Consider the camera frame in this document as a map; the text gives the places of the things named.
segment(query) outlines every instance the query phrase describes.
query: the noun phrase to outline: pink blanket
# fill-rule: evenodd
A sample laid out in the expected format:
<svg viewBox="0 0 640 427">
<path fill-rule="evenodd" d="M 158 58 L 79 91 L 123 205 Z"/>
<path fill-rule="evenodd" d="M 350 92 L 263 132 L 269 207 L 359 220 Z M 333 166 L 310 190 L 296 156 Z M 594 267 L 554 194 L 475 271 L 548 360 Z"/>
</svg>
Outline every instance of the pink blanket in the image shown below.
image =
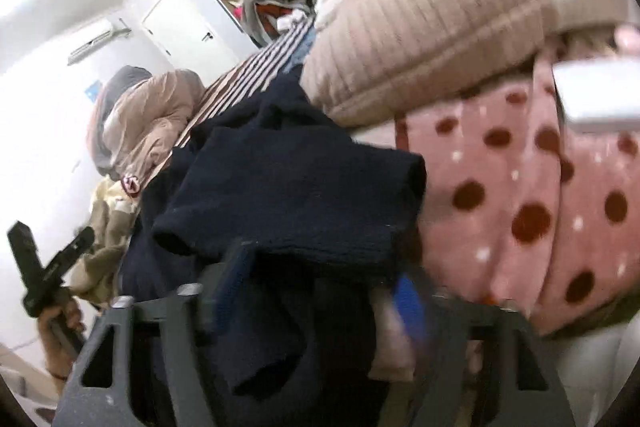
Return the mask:
<svg viewBox="0 0 640 427">
<path fill-rule="evenodd" d="M 356 135 L 424 156 L 422 262 L 436 282 L 471 301 L 512 301 L 541 333 L 640 280 L 640 134 L 559 122 L 558 49 L 545 47 L 532 78 Z"/>
</svg>

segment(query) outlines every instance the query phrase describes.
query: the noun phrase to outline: striped bed sheet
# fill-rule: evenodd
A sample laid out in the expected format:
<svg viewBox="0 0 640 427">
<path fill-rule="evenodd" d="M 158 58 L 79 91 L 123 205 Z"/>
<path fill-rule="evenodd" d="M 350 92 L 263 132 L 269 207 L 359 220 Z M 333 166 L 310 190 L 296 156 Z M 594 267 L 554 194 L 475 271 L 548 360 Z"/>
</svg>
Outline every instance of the striped bed sheet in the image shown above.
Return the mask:
<svg viewBox="0 0 640 427">
<path fill-rule="evenodd" d="M 314 19 L 308 18 L 286 35 L 260 49 L 247 60 L 220 76 L 207 87 L 202 101 L 198 104 L 195 116 L 177 139 L 175 147 L 187 145 L 191 129 L 197 124 L 221 114 L 253 93 L 267 89 L 282 67 L 287 64 L 313 24 Z M 154 169 L 147 184 L 164 168 L 169 158 L 171 158 L 171 153 Z"/>
</svg>

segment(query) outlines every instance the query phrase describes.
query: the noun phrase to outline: door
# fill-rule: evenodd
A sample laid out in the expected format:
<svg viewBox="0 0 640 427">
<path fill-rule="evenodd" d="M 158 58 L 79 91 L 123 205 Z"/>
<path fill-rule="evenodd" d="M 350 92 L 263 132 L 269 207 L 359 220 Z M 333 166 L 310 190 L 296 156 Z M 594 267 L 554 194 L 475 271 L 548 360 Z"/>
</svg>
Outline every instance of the door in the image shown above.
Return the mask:
<svg viewBox="0 0 640 427">
<path fill-rule="evenodd" d="M 195 71 L 205 86 L 238 63 L 190 0 L 160 0 L 142 24 L 175 68 Z"/>
</svg>

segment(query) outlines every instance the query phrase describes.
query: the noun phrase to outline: hand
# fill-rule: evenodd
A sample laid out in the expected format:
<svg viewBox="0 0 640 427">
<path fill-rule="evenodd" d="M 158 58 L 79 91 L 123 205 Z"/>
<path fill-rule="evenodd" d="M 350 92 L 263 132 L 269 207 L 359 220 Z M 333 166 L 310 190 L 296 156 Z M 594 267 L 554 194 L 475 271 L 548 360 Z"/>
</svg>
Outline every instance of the hand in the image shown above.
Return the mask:
<svg viewBox="0 0 640 427">
<path fill-rule="evenodd" d="M 68 377 L 75 362 L 49 328 L 49 321 L 63 312 L 66 325 L 71 330 L 82 332 L 86 329 L 82 323 L 82 312 L 75 299 L 70 299 L 64 310 L 62 306 L 51 306 L 45 308 L 38 317 L 38 334 L 44 348 L 45 367 L 54 378 Z"/>
</svg>

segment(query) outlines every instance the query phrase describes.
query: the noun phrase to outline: ribbed pillow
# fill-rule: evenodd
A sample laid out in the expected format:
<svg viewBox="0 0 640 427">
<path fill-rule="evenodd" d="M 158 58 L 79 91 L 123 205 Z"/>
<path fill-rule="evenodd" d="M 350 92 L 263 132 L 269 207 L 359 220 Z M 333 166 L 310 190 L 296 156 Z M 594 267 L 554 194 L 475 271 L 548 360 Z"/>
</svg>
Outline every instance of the ribbed pillow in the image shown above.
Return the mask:
<svg viewBox="0 0 640 427">
<path fill-rule="evenodd" d="M 301 84 L 337 123 L 378 123 L 522 63 L 551 34 L 631 20 L 632 6 L 632 0 L 344 0 L 318 35 Z"/>
</svg>

